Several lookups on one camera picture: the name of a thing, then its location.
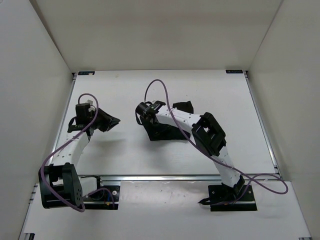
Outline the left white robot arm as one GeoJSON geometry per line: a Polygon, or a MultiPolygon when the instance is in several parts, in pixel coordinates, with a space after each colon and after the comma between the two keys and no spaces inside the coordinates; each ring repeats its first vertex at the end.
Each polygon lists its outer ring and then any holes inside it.
{"type": "Polygon", "coordinates": [[[75,106],[75,116],[69,121],[65,143],[53,153],[50,164],[43,164],[38,172],[42,206],[45,209],[71,207],[85,211],[84,199],[106,196],[114,207],[112,191],[94,176],[79,177],[76,166],[94,131],[108,132],[120,123],[90,103],[75,106]]]}

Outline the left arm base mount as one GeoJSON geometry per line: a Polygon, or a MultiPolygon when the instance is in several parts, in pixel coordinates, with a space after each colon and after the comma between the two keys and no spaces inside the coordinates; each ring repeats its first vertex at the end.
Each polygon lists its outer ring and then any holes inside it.
{"type": "Polygon", "coordinates": [[[103,182],[97,185],[97,192],[84,198],[87,210],[118,210],[121,184],[120,182],[103,182]]]}

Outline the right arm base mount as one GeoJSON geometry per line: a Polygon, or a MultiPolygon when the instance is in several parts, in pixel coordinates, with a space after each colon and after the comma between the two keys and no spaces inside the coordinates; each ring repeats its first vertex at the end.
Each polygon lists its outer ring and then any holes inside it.
{"type": "Polygon", "coordinates": [[[210,206],[211,212],[254,212],[257,211],[256,200],[251,185],[245,184],[237,196],[221,185],[209,185],[208,197],[198,202],[210,206]]]}

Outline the black pleated skirt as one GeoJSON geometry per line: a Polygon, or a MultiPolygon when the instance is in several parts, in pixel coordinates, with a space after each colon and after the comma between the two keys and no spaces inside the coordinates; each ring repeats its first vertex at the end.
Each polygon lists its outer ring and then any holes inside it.
{"type": "MultiPolygon", "coordinates": [[[[173,108],[193,114],[194,108],[191,101],[176,102],[172,105],[173,108]]],[[[181,131],[168,124],[150,123],[143,119],[141,116],[140,122],[147,132],[150,141],[173,141],[173,140],[186,140],[181,131]]]]}

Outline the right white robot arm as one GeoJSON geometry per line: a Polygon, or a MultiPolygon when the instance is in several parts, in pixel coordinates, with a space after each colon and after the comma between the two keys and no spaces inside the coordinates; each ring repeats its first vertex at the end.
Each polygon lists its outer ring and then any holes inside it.
{"type": "Polygon", "coordinates": [[[226,134],[210,113],[203,115],[168,108],[161,101],[141,102],[135,109],[136,121],[142,125],[151,141],[187,140],[209,156],[220,156],[226,146],[226,134]]]}

